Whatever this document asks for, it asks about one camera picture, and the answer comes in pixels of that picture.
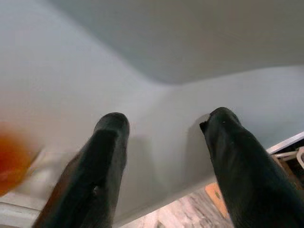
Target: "white wall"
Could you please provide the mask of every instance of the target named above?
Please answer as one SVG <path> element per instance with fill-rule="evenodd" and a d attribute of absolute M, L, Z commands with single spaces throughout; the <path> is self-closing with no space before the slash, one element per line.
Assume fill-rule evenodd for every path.
<path fill-rule="evenodd" d="M 131 122 L 117 219 L 213 176 L 197 119 L 231 108 L 270 147 L 304 129 L 303 4 L 0 0 L 0 120 L 71 157 Z M 65 162 L 18 191 L 46 199 Z"/>

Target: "wooden floor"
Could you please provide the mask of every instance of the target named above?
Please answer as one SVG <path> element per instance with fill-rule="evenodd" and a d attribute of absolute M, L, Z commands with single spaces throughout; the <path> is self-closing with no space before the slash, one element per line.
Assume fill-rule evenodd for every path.
<path fill-rule="evenodd" d="M 121 228 L 232 228 L 205 189 L 191 193 Z"/>

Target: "blurry orange object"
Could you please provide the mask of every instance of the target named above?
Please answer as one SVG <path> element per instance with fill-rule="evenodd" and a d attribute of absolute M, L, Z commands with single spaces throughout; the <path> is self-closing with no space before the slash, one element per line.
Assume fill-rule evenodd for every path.
<path fill-rule="evenodd" d="M 0 131 L 0 196 L 22 182 L 31 164 L 31 149 L 17 134 Z"/>

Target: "white surface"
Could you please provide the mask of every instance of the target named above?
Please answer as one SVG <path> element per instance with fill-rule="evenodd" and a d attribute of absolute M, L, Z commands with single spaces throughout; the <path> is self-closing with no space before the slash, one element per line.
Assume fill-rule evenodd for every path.
<path fill-rule="evenodd" d="M 231 108 L 266 148 L 302 132 L 303 9 L 0 0 L 0 120 L 50 151 L 46 168 L 2 201 L 41 208 L 108 112 L 131 123 L 116 225 L 214 178 L 197 124 L 213 109 Z"/>

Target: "floor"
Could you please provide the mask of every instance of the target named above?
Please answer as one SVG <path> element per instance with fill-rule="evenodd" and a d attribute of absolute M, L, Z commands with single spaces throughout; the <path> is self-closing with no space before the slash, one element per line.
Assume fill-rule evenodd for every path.
<path fill-rule="evenodd" d="M 121 228 L 232 228 L 202 188 Z"/>

